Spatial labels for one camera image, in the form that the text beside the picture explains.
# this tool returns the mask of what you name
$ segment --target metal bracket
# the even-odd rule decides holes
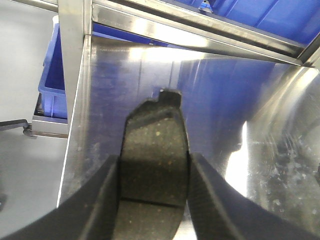
[[[11,120],[11,121],[2,121],[0,122],[0,132],[10,129],[16,129],[19,127],[23,127],[23,134],[32,137],[32,125],[28,123],[25,119]]]

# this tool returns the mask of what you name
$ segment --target gray floor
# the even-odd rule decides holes
[[[56,13],[0,1],[0,121],[32,119]],[[0,132],[0,237],[56,206],[67,140]]]

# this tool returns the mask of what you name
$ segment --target blue plastic bin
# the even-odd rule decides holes
[[[164,42],[155,41],[99,24],[93,25],[92,34],[98,37],[131,41],[141,44],[174,47]],[[54,25],[52,38],[49,42],[46,56],[43,61],[43,67],[42,76],[38,86],[38,90],[41,93],[43,115],[51,118],[66,119],[68,117],[68,112],[58,23]]]
[[[43,72],[38,90],[41,93],[44,116],[66,119],[67,102],[59,24],[54,25],[52,38],[43,61]]]
[[[228,19],[309,44],[320,32],[320,0],[209,0]]]

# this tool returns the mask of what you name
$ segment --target stainless steel frame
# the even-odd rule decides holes
[[[12,0],[13,2],[30,5],[51,12],[58,12],[58,0]]]
[[[13,0],[59,13],[68,125],[74,107],[83,40],[92,21],[188,49],[302,65],[314,46],[257,30],[173,0]],[[312,56],[318,59],[317,52]],[[312,65],[311,58],[306,62]]]

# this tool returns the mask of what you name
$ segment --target blue crate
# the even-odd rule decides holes
[[[309,44],[320,32],[320,0],[209,0],[214,14]]]
[[[174,47],[173,45],[168,45],[164,42],[152,40],[99,24],[93,25],[92,34],[94,36],[109,39],[131,41],[141,44],[153,44],[162,47]],[[49,42],[45,59],[43,61],[43,67],[42,76],[38,86],[38,91],[41,93],[43,115],[51,118],[66,119],[68,117],[68,112],[64,83],[61,38],[58,23],[54,25],[52,38]]]
[[[59,24],[53,28],[52,38],[49,42],[43,72],[38,91],[41,93],[43,114],[51,118],[67,118],[67,102],[62,63]]]

